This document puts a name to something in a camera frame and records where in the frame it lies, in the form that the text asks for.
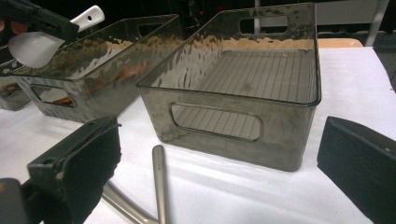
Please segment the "black object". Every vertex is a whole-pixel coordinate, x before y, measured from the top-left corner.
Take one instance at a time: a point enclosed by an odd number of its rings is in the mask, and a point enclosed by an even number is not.
[[[0,0],[0,17],[17,21],[65,41],[75,41],[78,37],[78,25],[25,0]]]
[[[83,223],[120,161],[118,127],[113,116],[86,123],[30,162],[22,186],[0,179],[0,223]]]
[[[374,223],[396,222],[396,142],[359,123],[328,117],[318,168]]]

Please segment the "white tablecloth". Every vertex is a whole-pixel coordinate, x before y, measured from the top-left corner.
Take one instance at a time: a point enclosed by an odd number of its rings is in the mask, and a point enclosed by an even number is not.
[[[322,102],[301,168],[286,173],[163,144],[172,224],[371,222],[319,170],[318,147],[328,116],[396,140],[396,94],[371,48],[321,49],[319,56]],[[112,181],[156,217],[151,150],[161,142],[140,97],[119,123],[122,158]],[[33,103],[17,112],[0,110],[0,178],[26,181],[26,164],[80,126],[46,117]],[[102,200],[86,223],[129,222]]]

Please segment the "white plastic tool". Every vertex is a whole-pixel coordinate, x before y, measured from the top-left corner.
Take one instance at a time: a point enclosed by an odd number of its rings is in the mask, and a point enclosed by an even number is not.
[[[75,17],[71,22],[79,26],[81,32],[103,21],[105,14],[98,6],[93,6]],[[15,35],[8,41],[8,49],[20,63],[33,68],[46,65],[56,50],[64,43],[62,39],[42,32]]]

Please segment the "white handle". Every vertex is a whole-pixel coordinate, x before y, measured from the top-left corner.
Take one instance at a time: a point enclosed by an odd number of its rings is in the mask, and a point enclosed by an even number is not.
[[[97,23],[105,20],[105,13],[99,6],[93,6],[85,10],[79,16],[75,17],[71,22],[79,26],[78,31],[81,32],[88,27],[94,26]]]

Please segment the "plastic bin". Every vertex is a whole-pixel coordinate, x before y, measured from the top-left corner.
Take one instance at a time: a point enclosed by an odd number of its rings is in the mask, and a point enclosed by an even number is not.
[[[321,98],[315,18],[314,4],[220,12],[137,82],[158,137],[297,170]]]
[[[182,40],[178,15],[126,19],[12,76],[43,114],[88,122],[121,113],[138,96],[135,82]]]
[[[7,46],[0,48],[0,108],[6,110],[20,110],[30,102],[30,98],[24,93],[13,77],[12,71],[23,67],[15,61],[8,51]]]

